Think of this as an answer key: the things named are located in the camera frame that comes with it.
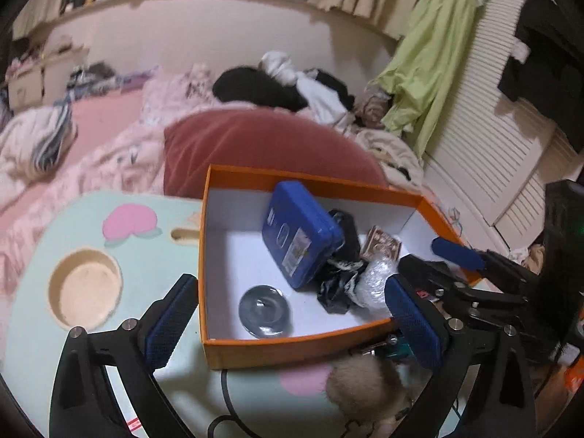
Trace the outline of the black fluffy garment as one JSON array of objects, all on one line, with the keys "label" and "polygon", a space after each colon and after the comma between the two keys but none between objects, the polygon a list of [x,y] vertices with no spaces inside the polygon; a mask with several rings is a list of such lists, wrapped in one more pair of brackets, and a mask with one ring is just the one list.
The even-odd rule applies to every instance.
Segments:
[{"label": "black fluffy garment", "polygon": [[294,113],[308,107],[308,102],[295,86],[284,86],[265,72],[250,66],[223,72],[213,84],[212,92],[223,103],[249,102]]}]

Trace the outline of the red cushion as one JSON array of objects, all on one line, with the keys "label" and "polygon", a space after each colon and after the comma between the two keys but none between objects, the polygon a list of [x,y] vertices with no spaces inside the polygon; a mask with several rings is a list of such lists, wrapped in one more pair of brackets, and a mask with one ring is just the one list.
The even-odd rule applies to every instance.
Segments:
[{"label": "red cushion", "polygon": [[164,130],[163,194],[201,199],[208,168],[225,165],[294,172],[378,187],[374,157],[332,128],[266,108],[212,110]]}]

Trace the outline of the black hanging dress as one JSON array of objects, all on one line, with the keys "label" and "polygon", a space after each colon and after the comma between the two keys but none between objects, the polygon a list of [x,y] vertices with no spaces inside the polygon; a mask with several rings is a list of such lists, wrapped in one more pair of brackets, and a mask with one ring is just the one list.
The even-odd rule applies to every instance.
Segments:
[{"label": "black hanging dress", "polygon": [[498,84],[509,100],[528,101],[562,128],[577,122],[583,89],[582,58],[572,36],[553,0],[525,0]]}]

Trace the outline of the striped white blanket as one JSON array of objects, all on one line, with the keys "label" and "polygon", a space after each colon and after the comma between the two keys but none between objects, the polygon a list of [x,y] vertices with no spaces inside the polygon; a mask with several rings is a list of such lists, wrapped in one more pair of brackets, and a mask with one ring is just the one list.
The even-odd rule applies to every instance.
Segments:
[{"label": "striped white blanket", "polygon": [[13,117],[1,132],[1,183],[43,179],[76,137],[71,104],[33,108]]}]

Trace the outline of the black satin lace cloth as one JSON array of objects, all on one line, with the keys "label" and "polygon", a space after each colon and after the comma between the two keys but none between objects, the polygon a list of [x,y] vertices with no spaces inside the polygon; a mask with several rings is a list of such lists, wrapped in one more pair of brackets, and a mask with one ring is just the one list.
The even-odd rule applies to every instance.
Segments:
[{"label": "black satin lace cloth", "polygon": [[348,212],[328,212],[342,230],[343,244],[335,250],[315,276],[317,299],[328,314],[346,314],[354,304],[350,293],[359,282],[368,262],[361,257],[361,246],[354,218]]}]

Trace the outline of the brown patterned box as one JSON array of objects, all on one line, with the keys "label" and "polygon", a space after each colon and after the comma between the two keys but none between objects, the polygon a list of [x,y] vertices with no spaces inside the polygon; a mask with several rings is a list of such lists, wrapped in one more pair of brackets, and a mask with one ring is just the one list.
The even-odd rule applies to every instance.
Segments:
[{"label": "brown patterned box", "polygon": [[399,258],[401,246],[399,239],[381,230],[379,226],[373,226],[366,235],[360,255],[367,261],[372,261],[376,257],[396,261]]}]

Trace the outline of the white crumpled clothes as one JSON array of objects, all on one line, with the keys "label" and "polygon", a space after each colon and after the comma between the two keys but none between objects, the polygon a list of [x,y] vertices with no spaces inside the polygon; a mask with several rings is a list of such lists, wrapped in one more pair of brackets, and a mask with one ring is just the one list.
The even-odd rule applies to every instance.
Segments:
[{"label": "white crumpled clothes", "polygon": [[280,85],[295,89],[322,126],[343,131],[354,120],[354,97],[342,81],[328,72],[318,68],[298,71],[289,55],[277,50],[264,53],[258,68]]}]

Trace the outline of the orange cardboard box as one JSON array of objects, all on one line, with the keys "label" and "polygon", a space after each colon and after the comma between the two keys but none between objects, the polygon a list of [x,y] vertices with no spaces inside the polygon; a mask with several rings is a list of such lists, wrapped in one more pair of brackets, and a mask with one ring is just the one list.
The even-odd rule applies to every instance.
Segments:
[{"label": "orange cardboard box", "polygon": [[[272,192],[277,183],[288,180],[300,181],[324,208],[351,214],[361,238],[373,226],[397,237],[404,255],[433,260],[431,242],[436,237],[462,242],[442,213],[421,195],[299,173],[210,167],[199,246],[199,323],[206,361],[213,370],[331,356],[395,327],[387,315],[359,308],[328,314],[314,292],[288,285],[261,235]],[[274,287],[289,304],[286,336],[255,338],[242,326],[239,301],[257,285]]]}]

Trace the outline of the beige fur pompom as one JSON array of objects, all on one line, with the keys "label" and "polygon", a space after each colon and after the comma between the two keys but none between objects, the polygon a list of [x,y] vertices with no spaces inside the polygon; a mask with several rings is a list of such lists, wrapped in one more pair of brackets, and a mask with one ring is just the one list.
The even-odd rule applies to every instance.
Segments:
[{"label": "beige fur pompom", "polygon": [[350,419],[379,421],[394,417],[407,392],[390,360],[355,355],[338,361],[326,382],[328,400]]}]

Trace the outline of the clear bubble wrap bag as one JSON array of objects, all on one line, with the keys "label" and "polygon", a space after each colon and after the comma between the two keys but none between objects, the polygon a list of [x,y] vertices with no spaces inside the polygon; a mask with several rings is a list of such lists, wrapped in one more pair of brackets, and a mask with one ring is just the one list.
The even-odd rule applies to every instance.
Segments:
[{"label": "clear bubble wrap bag", "polygon": [[354,301],[359,307],[380,311],[386,307],[385,284],[397,273],[397,261],[385,256],[373,258],[359,275],[354,287]]}]

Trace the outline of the green hanging garment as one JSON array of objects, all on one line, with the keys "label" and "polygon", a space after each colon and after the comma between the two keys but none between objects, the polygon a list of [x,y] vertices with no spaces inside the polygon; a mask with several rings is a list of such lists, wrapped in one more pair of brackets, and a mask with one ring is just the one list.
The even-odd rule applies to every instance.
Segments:
[{"label": "green hanging garment", "polygon": [[486,0],[419,0],[394,57],[373,83],[393,97],[387,131],[422,156]]}]

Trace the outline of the cardboard storage box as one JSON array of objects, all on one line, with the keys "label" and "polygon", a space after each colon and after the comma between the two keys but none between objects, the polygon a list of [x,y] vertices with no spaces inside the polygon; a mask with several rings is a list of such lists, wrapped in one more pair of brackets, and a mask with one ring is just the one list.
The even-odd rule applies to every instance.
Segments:
[{"label": "cardboard storage box", "polygon": [[18,113],[60,100],[66,94],[70,74],[76,67],[85,64],[87,55],[87,47],[73,47],[63,53],[43,57],[28,68],[19,69],[8,80],[11,110]]}]

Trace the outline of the blue tin case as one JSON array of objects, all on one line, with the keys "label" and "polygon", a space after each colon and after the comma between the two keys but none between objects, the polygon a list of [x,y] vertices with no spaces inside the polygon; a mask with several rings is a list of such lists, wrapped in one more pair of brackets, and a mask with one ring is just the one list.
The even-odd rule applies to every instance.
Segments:
[{"label": "blue tin case", "polygon": [[296,180],[275,186],[261,235],[294,290],[307,286],[331,254],[345,243],[342,228]]}]

